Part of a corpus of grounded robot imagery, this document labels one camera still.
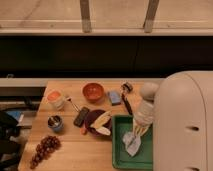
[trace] black chair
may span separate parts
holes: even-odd
[[[18,136],[20,127],[18,121],[7,113],[0,111],[0,170],[11,165],[18,164],[20,155],[18,155],[20,144],[11,141],[11,136]],[[14,154],[12,158],[1,161],[4,154]]]

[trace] wooden countertop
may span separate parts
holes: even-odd
[[[80,129],[73,125],[73,120],[77,115],[70,102],[66,102],[61,111],[55,111],[48,104],[45,96],[52,89],[60,90],[63,94],[72,97],[74,103],[83,107],[93,109],[110,110],[112,114],[127,114],[125,106],[111,106],[107,97],[98,103],[90,104],[82,95],[82,88],[89,82],[98,82],[103,85],[105,92],[117,90],[127,80],[82,80],[82,81],[50,81],[46,87],[44,97],[39,107],[37,116],[33,122],[30,137],[25,146],[22,159],[19,164],[19,171],[30,170],[30,160],[35,154],[35,148],[40,140],[46,135],[56,135],[47,127],[47,119],[51,115],[58,114],[64,123],[63,131],[58,134],[61,140],[61,148],[51,154],[50,158],[43,160],[36,167],[36,171],[114,171],[112,166],[112,141],[110,137],[95,137],[89,132],[81,135]],[[134,90],[127,97],[132,106],[133,112],[141,101],[139,89],[143,82],[129,81]]]

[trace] mug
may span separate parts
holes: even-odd
[[[65,104],[65,97],[58,90],[52,90],[47,94],[47,101],[56,110],[61,110]]]

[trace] red grapes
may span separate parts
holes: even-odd
[[[56,136],[46,136],[36,147],[36,154],[30,161],[30,168],[34,169],[43,160],[47,159],[50,153],[61,146],[60,140]]]

